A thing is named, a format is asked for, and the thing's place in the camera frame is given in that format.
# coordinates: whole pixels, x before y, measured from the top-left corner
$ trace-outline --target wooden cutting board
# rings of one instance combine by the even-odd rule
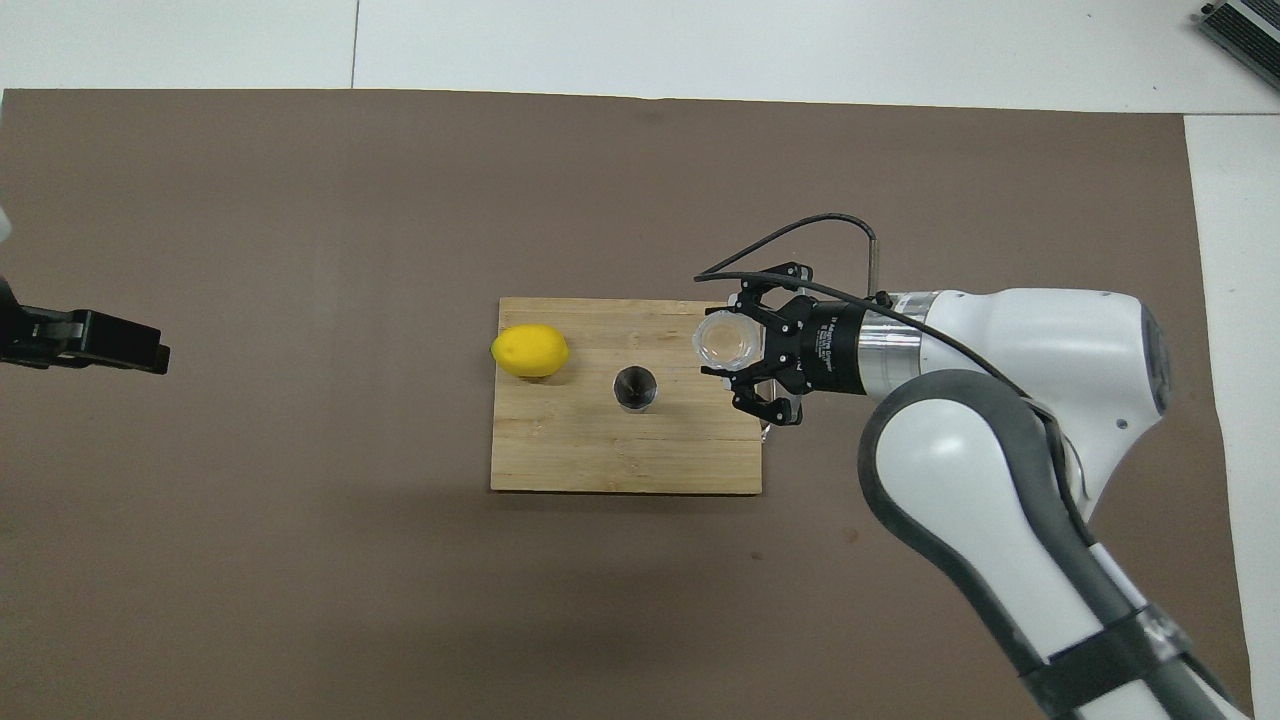
[[[556,327],[570,360],[541,380],[494,375],[490,487],[500,491],[760,493],[760,424],[698,372],[692,333],[710,302],[503,297],[498,329]],[[658,380],[644,413],[613,396],[618,370]]]

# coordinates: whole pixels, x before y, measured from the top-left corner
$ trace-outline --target lemon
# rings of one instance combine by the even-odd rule
[[[545,378],[568,360],[564,336],[550,325],[512,325],[489,346],[498,366],[517,378]]]

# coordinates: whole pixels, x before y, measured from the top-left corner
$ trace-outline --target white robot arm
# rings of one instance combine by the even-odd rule
[[[964,592],[1047,716],[1244,717],[1085,524],[1169,402],[1167,350],[1151,313],[1111,292],[860,299],[814,283],[797,263],[721,272],[820,219],[861,227],[874,258],[865,223],[828,214],[709,268],[696,279],[740,288],[695,333],[703,372],[723,378],[736,407],[782,425],[803,420],[809,392],[879,400],[859,450],[868,503]],[[796,295],[765,306],[780,287]],[[771,400],[755,389],[765,380]]]

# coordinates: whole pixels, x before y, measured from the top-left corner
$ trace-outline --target small metal cup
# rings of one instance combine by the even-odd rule
[[[639,365],[623,368],[613,378],[613,397],[627,413],[644,413],[658,397],[658,379]]]

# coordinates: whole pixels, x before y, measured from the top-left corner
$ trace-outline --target brown mat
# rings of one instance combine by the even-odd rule
[[[776,430],[762,497],[486,489],[499,296],[719,300],[690,275],[823,210],[891,290],[1147,301],[1178,388],[1097,533],[1248,697],[1178,117],[9,91],[0,199],[20,301],[174,352],[0,368],[0,716],[1036,716],[863,503],[864,398]]]

